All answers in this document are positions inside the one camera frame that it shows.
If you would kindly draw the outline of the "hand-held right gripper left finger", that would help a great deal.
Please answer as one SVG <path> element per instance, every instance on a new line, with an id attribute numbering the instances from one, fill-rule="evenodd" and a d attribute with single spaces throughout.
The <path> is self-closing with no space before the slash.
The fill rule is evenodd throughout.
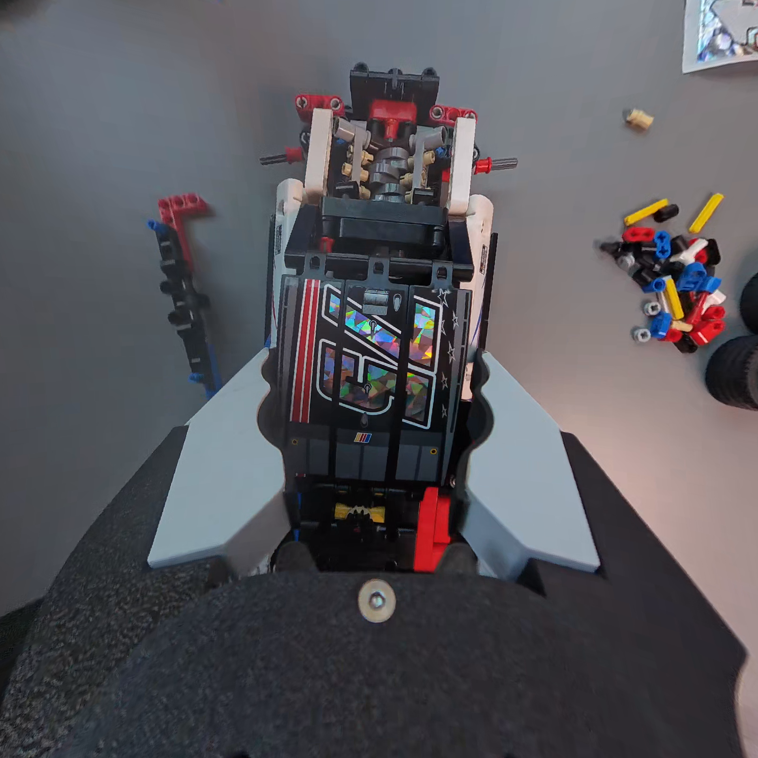
<path id="1" fill-rule="evenodd" d="M 261 349 L 186 425 L 151 569 L 220 558 L 238 578 L 264 573 L 288 534 L 283 457 L 259 427 L 269 356 Z"/>

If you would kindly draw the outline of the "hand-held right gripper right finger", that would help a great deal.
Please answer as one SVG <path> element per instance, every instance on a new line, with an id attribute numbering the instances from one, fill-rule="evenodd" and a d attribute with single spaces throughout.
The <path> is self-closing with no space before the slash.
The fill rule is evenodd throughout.
<path id="1" fill-rule="evenodd" d="M 487 351 L 471 413 L 482 420 L 461 477 L 460 535 L 483 576 L 515 581 L 529 560 L 595 573 L 591 528 L 559 425 Z"/>

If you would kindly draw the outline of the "black red blue beam assembly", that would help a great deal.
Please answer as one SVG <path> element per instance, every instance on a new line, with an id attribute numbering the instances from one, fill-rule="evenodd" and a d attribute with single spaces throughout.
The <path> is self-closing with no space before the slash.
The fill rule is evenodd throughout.
<path id="1" fill-rule="evenodd" d="M 155 233 L 160 254 L 163 280 L 160 290 L 171 298 L 173 307 L 167 315 L 183 342 L 189 363 L 189 381 L 203 386 L 210 400 L 223 386 L 206 311 L 211 306 L 208 296 L 195 285 L 193 258 L 185 222 L 210 212 L 208 204 L 196 193 L 170 195 L 158 200 L 158 220 L 147 221 Z"/>

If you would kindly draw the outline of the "partly built toy race car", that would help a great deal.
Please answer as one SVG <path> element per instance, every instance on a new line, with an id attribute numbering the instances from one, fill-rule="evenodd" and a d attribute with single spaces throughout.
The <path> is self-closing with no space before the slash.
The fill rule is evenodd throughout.
<path id="1" fill-rule="evenodd" d="M 439 100 L 435 68 L 357 62 L 349 98 L 300 92 L 303 165 L 270 219 L 272 420 L 286 541 L 322 571 L 430 574 L 462 541 L 461 457 L 497 264 L 478 114 Z"/>

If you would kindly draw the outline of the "grey desk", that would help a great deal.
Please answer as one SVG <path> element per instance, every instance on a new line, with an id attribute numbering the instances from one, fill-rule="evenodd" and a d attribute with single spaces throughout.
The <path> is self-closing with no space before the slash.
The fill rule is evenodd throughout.
<path id="1" fill-rule="evenodd" d="M 756 66 L 683 75 L 683 2 L 16 2 L 2 9 L 2 612 L 36 599 L 203 400 L 146 219 L 196 192 L 198 278 L 229 379 L 263 344 L 268 214 L 299 91 L 433 67 L 478 111 L 499 234 L 489 350 L 598 460 L 756 655 L 756 413 L 704 353 L 638 346 L 593 248 L 711 193 L 724 291 L 756 271 Z M 623 112 L 654 117 L 647 132 Z"/>

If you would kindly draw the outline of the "pile of mixed small pieces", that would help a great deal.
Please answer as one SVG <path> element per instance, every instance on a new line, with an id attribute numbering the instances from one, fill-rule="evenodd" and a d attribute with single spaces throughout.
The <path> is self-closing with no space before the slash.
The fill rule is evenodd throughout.
<path id="1" fill-rule="evenodd" d="M 712 194 L 683 233 L 670 228 L 679 206 L 658 199 L 625 216 L 620 236 L 597 243 L 646 297 L 647 322 L 631 331 L 636 343 L 668 343 L 692 355 L 725 330 L 726 296 L 716 274 L 722 256 L 716 240 L 703 236 L 724 199 Z"/>

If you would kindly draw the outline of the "shiny sticker sheet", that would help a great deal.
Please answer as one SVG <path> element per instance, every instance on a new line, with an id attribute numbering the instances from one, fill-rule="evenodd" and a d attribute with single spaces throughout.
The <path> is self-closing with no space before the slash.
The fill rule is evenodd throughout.
<path id="1" fill-rule="evenodd" d="M 756 1 L 685 2 L 682 73 L 756 61 Z"/>

